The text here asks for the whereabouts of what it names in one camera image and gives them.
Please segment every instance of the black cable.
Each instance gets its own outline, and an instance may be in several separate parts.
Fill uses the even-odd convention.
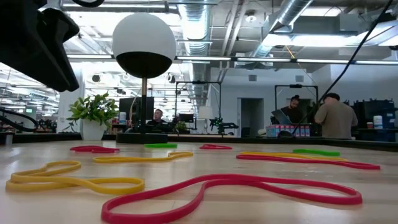
[[[361,43],[359,43],[358,47],[356,48],[355,52],[353,53],[353,55],[351,56],[351,58],[349,59],[348,63],[346,64],[344,70],[341,72],[341,74],[336,78],[336,80],[329,86],[329,88],[326,90],[326,92],[321,96],[321,98],[319,98],[319,100],[317,101],[316,105],[312,108],[312,110],[307,113],[301,120],[300,122],[298,122],[298,124],[296,125],[296,127],[294,128],[293,132],[291,133],[292,137],[294,138],[294,133],[296,132],[296,130],[299,128],[300,124],[303,123],[303,121],[305,121],[305,119],[308,117],[309,114],[312,114],[318,107],[319,104],[321,102],[322,99],[324,99],[324,97],[326,96],[326,94],[329,93],[329,91],[336,85],[336,83],[340,80],[340,78],[342,78],[342,76],[347,72],[348,67],[351,65],[351,63],[353,62],[355,56],[358,54],[359,50],[361,49],[362,45],[366,42],[366,39],[371,35],[372,31],[374,30],[374,28],[376,28],[377,24],[379,23],[379,21],[381,20],[381,17],[383,16],[384,13],[386,13],[386,11],[388,10],[388,8],[390,7],[391,3],[393,0],[389,0],[388,3],[386,4],[386,6],[384,6],[383,11],[380,13],[380,15],[377,17],[377,19],[372,23],[371,28],[369,29],[368,33],[365,35],[365,37],[362,39]]]
[[[24,114],[16,113],[16,112],[13,112],[13,111],[4,110],[4,109],[1,109],[1,108],[0,108],[0,111],[3,112],[3,113],[13,114],[13,115],[16,115],[16,116],[20,116],[20,117],[26,118],[26,119],[30,120],[31,122],[33,122],[35,124],[35,128],[25,128],[25,127],[23,127],[23,126],[21,126],[19,124],[16,124],[16,123],[12,122],[11,120],[5,118],[4,116],[0,116],[0,121],[12,126],[13,128],[16,128],[16,129],[18,129],[20,131],[34,132],[39,127],[39,125],[37,124],[37,121],[35,119],[31,118],[30,116],[26,116]]]
[[[82,0],[72,0],[74,3],[78,4],[79,6],[83,7],[98,7],[104,3],[105,0],[95,0],[93,2],[86,2]]]

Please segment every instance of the green leaves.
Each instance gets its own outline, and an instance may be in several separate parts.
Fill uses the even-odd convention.
[[[79,97],[74,104],[69,105],[72,116],[67,120],[76,122],[79,119],[88,119],[110,128],[109,120],[118,115],[118,111],[115,110],[118,106],[115,105],[114,99],[107,100],[108,96],[109,94],[105,93],[94,97],[88,96],[85,99]]]

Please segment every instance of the table surface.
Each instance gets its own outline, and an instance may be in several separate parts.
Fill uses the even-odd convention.
[[[127,164],[94,164],[94,156],[75,154],[72,146],[104,145],[114,141],[64,141],[13,144],[0,147],[0,181],[3,184],[13,172],[36,169],[47,162],[81,161],[80,170],[65,174],[84,179],[95,177],[139,177],[145,179],[146,190],[175,184],[192,177],[215,173],[249,174],[268,177],[320,180],[352,187],[363,195],[358,206],[326,205],[282,197],[265,190],[245,186],[217,186],[206,191],[204,201],[190,215],[175,223],[258,223],[258,224],[393,224],[398,220],[398,154],[332,146],[300,146],[272,144],[223,144],[233,150],[200,150],[202,144],[179,143],[178,149],[144,149],[140,145],[118,144],[120,156],[163,157],[170,151],[192,151],[193,157],[170,162]],[[381,171],[358,170],[326,164],[294,164],[235,159],[239,151],[291,152],[293,149],[340,151],[352,161],[380,164]],[[159,213],[188,203],[196,196],[200,184],[172,194],[143,200],[115,208],[123,213]],[[285,186],[316,194],[339,195],[337,192]],[[75,187],[43,192],[0,191],[0,223],[67,224],[105,223],[100,219],[102,204],[114,198]]]

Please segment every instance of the person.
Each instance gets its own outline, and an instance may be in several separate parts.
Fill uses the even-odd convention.
[[[147,124],[153,126],[157,126],[159,124],[167,124],[166,121],[162,120],[162,116],[163,116],[163,111],[160,109],[156,109],[154,113],[154,119],[148,121]]]
[[[298,124],[303,118],[303,113],[299,110],[300,96],[291,97],[290,104],[280,110],[289,117],[290,121]]]
[[[325,138],[351,139],[351,127],[358,125],[354,110],[340,102],[336,93],[328,93],[325,102],[315,115],[315,122],[322,125]]]

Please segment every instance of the white sphere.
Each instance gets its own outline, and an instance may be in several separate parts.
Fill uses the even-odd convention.
[[[134,13],[113,31],[113,55],[129,74],[154,78],[170,68],[176,54],[174,34],[157,16]]]

